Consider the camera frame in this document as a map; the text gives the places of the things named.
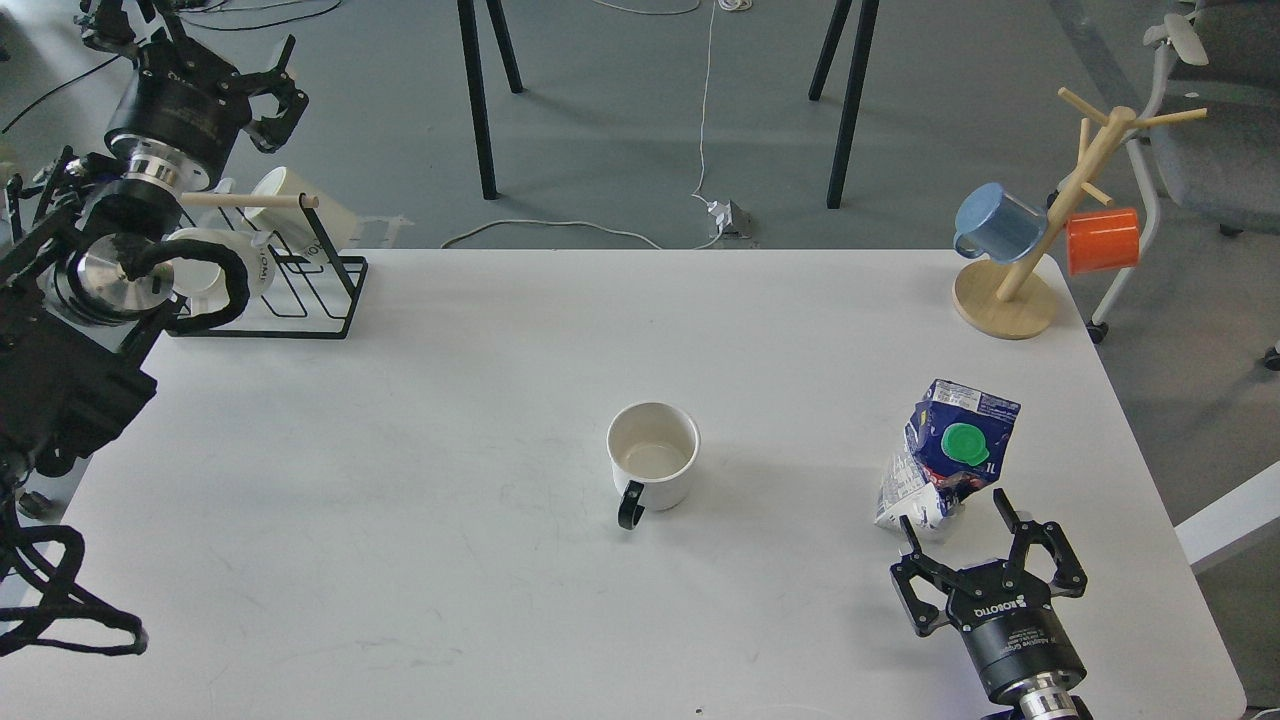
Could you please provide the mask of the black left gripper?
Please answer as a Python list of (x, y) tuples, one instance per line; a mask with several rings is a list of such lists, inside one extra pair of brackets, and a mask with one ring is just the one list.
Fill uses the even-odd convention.
[(223, 97), (184, 82), (186, 28), (170, 1), (137, 1), (140, 32), (123, 1), (79, 1), (78, 6), (82, 44), (128, 59), (137, 74), (111, 115), (104, 142), (118, 158), (127, 158), (143, 138), (182, 152), (198, 169), (192, 190), (209, 190), (221, 179), (243, 127), (260, 152), (276, 152), (308, 105), (308, 95), (289, 69), (293, 35), (278, 44), (270, 67), (239, 77), (246, 97), (269, 96), (276, 104), (273, 114), (250, 122), (248, 99)]

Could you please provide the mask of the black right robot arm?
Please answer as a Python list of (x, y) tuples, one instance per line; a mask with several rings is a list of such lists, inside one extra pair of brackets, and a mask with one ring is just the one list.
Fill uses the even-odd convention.
[(1062, 527), (1023, 518), (1004, 491), (995, 506), (1012, 537), (1005, 559), (952, 569), (922, 548), (906, 516), (909, 548), (890, 574), (920, 638), (959, 632), (988, 701), (1001, 719), (1088, 719), (1073, 689), (1087, 670), (1070, 642), (1055, 597), (1084, 594), (1088, 577)]

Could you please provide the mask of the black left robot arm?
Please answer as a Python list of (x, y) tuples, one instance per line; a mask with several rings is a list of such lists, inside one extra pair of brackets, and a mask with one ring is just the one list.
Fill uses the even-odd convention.
[(4, 186), (3, 498), (32, 471), (65, 475), (116, 439), (155, 396), (142, 363), (163, 332), (236, 320), (255, 265), (183, 233), (182, 200), (215, 186), (246, 135), (261, 152), (292, 136), (308, 105), (275, 63), (244, 73), (191, 37), (169, 1), (141, 1), (134, 31), (122, 1), (82, 1), (86, 47), (124, 58), (131, 82), (106, 152), (64, 147), (32, 183)]

